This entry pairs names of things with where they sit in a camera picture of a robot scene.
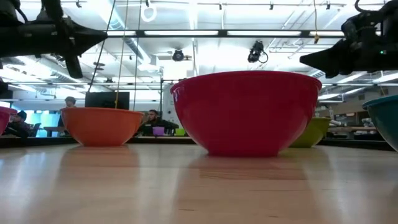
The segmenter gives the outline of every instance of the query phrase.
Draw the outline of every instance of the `man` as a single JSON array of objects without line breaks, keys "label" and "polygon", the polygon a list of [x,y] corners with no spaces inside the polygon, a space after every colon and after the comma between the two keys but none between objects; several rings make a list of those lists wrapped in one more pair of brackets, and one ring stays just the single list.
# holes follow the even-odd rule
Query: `man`
[{"label": "man", "polygon": [[[76,99],[72,96],[68,96],[65,98],[65,104],[67,108],[75,108],[76,104]],[[63,125],[62,117],[60,116],[60,119],[58,120],[58,127],[59,128],[64,128],[65,126]]]},{"label": "man", "polygon": [[147,118],[148,120],[138,129],[138,132],[142,132],[143,135],[152,135],[152,127],[164,127],[165,129],[176,129],[180,127],[177,124],[160,118],[159,113],[156,110],[148,111]]},{"label": "man", "polygon": [[26,112],[21,111],[18,114],[11,116],[10,123],[8,123],[4,134],[12,134],[21,138],[28,138],[30,134],[30,125],[25,123]]}]

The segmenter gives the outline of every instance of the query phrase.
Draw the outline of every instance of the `orange bowl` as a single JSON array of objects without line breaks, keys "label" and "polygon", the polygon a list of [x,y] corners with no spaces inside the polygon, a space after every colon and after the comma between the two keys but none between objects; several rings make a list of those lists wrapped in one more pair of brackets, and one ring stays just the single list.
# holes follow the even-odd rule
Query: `orange bowl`
[{"label": "orange bowl", "polygon": [[121,146],[139,128],[144,114],[109,108],[64,108],[65,129],[84,146]]}]

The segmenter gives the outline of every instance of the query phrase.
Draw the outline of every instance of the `red bowl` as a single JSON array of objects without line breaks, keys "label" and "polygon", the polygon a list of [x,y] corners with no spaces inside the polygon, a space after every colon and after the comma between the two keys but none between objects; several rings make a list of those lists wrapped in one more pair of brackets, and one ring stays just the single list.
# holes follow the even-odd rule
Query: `red bowl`
[{"label": "red bowl", "polygon": [[0,106],[0,135],[4,132],[10,120],[11,114],[16,114],[17,111],[10,108]]},{"label": "red bowl", "polygon": [[276,156],[310,122],[322,84],[290,72],[239,71],[183,80],[171,89],[182,126],[216,156]]},{"label": "red bowl", "polygon": [[139,128],[143,114],[109,108],[65,108],[65,129],[84,146],[121,146]]}]

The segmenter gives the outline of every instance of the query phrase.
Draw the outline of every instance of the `purple object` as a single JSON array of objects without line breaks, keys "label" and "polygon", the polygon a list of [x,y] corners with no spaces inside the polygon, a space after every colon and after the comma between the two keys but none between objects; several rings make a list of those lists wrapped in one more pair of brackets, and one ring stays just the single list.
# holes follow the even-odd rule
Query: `purple object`
[{"label": "purple object", "polygon": [[153,127],[154,136],[163,136],[164,135],[164,127]]}]

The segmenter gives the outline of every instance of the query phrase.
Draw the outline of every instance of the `ceiling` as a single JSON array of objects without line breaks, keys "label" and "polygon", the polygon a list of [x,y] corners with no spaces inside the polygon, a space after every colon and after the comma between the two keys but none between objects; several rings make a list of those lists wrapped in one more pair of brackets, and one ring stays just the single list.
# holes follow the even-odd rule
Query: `ceiling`
[{"label": "ceiling", "polygon": [[[81,8],[76,6],[76,0],[63,0],[64,13],[76,23],[98,30],[106,30],[111,14],[113,0],[80,0]],[[130,30],[315,30],[315,8],[313,0],[278,0],[273,1],[270,10],[269,0],[162,0],[149,1],[150,9],[146,9],[145,1],[116,1],[113,21],[125,24]],[[40,0],[21,0],[21,9],[29,20],[34,20],[40,11]],[[379,9],[383,0],[362,0],[361,7]],[[319,30],[339,30],[344,21],[357,14],[352,0],[316,0],[317,28]],[[146,20],[156,14],[152,21]],[[267,63],[248,63],[249,49],[256,40],[261,40],[269,55]],[[122,38],[109,38],[104,44],[100,62],[105,64],[98,71],[95,83],[103,83],[107,78],[114,82],[120,74],[122,83],[141,83],[136,86],[142,90],[141,98],[158,99],[160,76],[164,79],[179,79],[204,75],[215,72],[233,70],[280,70],[299,72],[319,78],[323,83],[369,83],[380,77],[380,73],[372,75],[360,74],[347,82],[346,76],[337,76],[331,80],[311,67],[299,62],[299,57],[331,47],[338,39],[322,38],[314,44],[313,39],[300,38],[139,38],[130,39],[139,46],[144,59],[136,58],[136,51],[131,44]],[[18,57],[25,62],[24,66],[7,65],[7,71],[0,72],[6,82],[44,82],[41,85],[29,84],[11,86],[15,90],[44,91],[51,88],[46,83],[76,83],[89,82],[100,53],[101,44],[89,49],[80,58],[83,74],[82,80],[68,77],[65,65],[49,55],[42,58]],[[190,59],[184,62],[173,62],[172,53],[182,49]],[[59,85],[66,91],[75,91],[78,97],[84,97],[85,85]],[[95,91],[115,90],[116,85],[96,85]],[[122,90],[133,90],[132,85],[121,85]],[[321,94],[336,91],[349,91],[354,86],[324,86]]]}]

